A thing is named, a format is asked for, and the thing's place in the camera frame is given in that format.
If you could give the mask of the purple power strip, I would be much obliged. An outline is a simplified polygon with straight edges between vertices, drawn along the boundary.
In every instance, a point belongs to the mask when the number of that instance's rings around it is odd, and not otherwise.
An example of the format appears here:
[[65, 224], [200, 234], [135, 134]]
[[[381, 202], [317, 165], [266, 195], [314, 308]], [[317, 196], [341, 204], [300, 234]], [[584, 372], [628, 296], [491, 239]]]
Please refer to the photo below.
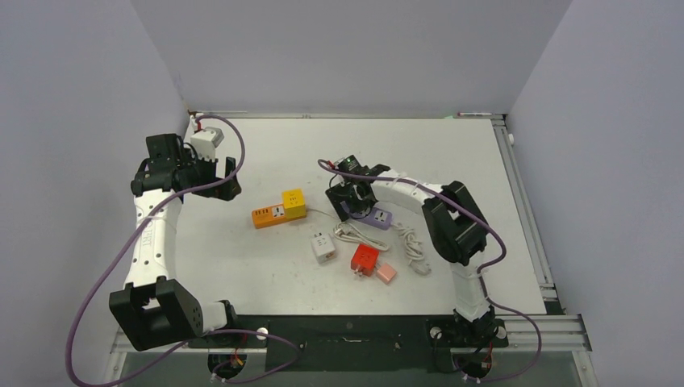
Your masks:
[[377, 207], [373, 207], [363, 213], [352, 212], [349, 214], [349, 217], [352, 220], [375, 227], [382, 231], [389, 230], [393, 220], [393, 215], [389, 211]]

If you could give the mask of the orange power strip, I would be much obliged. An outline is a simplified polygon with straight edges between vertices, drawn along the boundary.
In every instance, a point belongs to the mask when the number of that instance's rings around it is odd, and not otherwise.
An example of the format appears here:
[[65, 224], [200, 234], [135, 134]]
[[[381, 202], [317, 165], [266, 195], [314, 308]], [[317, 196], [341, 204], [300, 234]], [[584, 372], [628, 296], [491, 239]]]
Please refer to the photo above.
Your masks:
[[253, 210], [251, 216], [252, 225], [256, 229], [272, 227], [288, 221], [282, 204]]

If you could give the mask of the yellow cube plug adapter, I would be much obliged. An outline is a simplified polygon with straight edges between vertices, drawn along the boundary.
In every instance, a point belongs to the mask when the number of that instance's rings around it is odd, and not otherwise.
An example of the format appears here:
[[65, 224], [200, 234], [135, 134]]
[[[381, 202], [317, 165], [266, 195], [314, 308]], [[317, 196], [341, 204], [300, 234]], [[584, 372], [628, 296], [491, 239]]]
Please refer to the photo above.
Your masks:
[[282, 204], [285, 217], [289, 220], [305, 218], [307, 216], [306, 202], [301, 189], [283, 191]]

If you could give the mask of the red cube plug adapter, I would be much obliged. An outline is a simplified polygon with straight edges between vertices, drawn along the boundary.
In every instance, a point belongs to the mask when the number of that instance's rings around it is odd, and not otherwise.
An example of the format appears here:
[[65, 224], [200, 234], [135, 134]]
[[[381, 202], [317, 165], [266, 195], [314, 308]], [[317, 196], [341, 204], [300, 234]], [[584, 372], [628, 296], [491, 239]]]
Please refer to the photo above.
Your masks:
[[360, 243], [350, 260], [350, 269], [357, 275], [370, 277], [376, 268], [380, 251]]

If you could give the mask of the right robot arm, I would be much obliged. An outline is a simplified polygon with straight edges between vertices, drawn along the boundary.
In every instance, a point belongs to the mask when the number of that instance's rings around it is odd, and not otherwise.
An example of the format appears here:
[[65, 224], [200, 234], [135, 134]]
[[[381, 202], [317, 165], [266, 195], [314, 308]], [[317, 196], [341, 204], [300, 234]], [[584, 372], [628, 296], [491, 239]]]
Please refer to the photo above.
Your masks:
[[488, 326], [483, 317], [492, 312], [492, 306], [477, 266], [482, 263], [489, 226], [465, 185], [459, 181], [423, 183], [384, 164], [364, 166], [355, 156], [335, 163], [319, 160], [318, 164], [340, 178], [325, 194], [342, 221], [368, 217], [380, 202], [423, 216], [434, 250], [452, 265], [455, 313], [461, 317], [455, 325], [457, 338], [467, 345], [484, 339]]

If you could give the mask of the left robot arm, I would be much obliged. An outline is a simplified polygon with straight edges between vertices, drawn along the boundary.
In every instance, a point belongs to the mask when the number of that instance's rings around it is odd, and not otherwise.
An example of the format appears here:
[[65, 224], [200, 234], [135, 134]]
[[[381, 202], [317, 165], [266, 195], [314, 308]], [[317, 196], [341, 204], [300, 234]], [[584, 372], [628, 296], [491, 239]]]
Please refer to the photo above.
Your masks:
[[175, 134], [146, 139], [148, 157], [131, 182], [142, 231], [133, 243], [123, 289], [109, 296], [110, 311], [137, 351], [207, 334], [221, 347], [239, 339], [240, 324], [229, 301], [202, 304], [175, 277], [182, 191], [194, 189], [198, 196], [225, 202], [241, 192], [235, 158], [227, 157], [223, 179], [216, 175], [216, 150], [223, 138], [220, 129], [210, 127], [195, 132], [189, 142]]

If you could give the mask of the white cube plug adapter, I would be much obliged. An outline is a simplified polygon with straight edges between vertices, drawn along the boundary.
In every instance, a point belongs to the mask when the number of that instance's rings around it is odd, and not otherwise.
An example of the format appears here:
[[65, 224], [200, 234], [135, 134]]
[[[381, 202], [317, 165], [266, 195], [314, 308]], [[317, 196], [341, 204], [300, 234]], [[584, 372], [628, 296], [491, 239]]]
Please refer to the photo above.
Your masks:
[[311, 249], [318, 264], [326, 264], [336, 257], [336, 247], [328, 233], [314, 234]]

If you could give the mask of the pink cube plug adapter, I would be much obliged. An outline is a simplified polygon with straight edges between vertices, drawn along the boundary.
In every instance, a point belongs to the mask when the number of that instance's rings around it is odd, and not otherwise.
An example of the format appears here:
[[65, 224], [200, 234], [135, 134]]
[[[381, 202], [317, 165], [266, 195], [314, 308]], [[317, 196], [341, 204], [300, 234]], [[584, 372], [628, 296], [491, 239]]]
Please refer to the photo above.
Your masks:
[[390, 264], [383, 263], [376, 267], [375, 274], [382, 283], [389, 285], [398, 273]]

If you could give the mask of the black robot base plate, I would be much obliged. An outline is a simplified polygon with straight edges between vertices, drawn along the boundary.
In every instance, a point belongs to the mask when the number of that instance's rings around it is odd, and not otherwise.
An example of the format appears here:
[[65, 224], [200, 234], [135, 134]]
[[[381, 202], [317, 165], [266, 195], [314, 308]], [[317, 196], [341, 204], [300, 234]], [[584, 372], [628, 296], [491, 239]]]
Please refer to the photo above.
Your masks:
[[298, 345], [302, 356], [295, 372], [377, 372], [424, 369], [448, 371], [453, 363], [481, 359], [489, 347], [507, 347], [504, 323], [498, 334], [476, 337], [464, 322], [442, 315], [246, 315], [241, 331], [265, 328]]

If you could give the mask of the aluminium frame rail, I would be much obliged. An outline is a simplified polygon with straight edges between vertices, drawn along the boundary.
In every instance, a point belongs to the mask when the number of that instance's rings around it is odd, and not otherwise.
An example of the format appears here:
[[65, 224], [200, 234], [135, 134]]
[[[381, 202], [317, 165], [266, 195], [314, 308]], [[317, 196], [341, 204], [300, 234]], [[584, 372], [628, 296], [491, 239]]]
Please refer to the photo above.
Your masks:
[[[525, 319], [517, 315], [502, 315], [505, 339], [496, 339], [494, 346], [508, 352], [533, 352], [537, 343], [547, 352], [588, 352], [590, 341], [582, 317], [576, 315], [532, 315]], [[271, 335], [281, 336], [305, 348], [316, 343], [386, 344], [391, 348], [429, 345], [431, 331], [442, 330], [439, 347], [460, 351], [465, 342], [450, 339], [456, 331], [452, 315], [244, 315], [241, 323], [247, 329], [265, 328]]]

